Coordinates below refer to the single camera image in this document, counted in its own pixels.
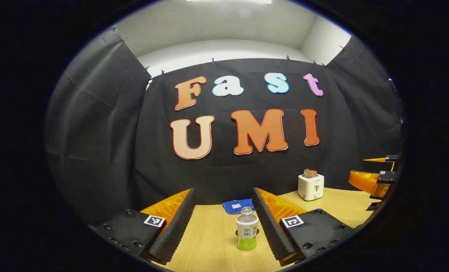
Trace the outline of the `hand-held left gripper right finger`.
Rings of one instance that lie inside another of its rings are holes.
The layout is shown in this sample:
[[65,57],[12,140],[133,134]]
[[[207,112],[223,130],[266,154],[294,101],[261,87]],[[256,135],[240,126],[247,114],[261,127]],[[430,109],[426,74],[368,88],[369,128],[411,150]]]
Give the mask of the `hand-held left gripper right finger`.
[[304,201],[297,192],[276,196],[253,188],[254,208],[281,266],[325,253],[362,224],[362,193],[330,188],[325,193],[318,200]]

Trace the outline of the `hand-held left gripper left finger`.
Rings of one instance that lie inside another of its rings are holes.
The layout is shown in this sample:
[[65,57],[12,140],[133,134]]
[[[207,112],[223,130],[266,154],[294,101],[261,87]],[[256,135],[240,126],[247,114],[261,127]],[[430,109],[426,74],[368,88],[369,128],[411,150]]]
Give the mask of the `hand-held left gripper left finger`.
[[195,189],[190,188],[140,211],[126,209],[90,229],[123,252],[166,265],[181,242],[194,207]]

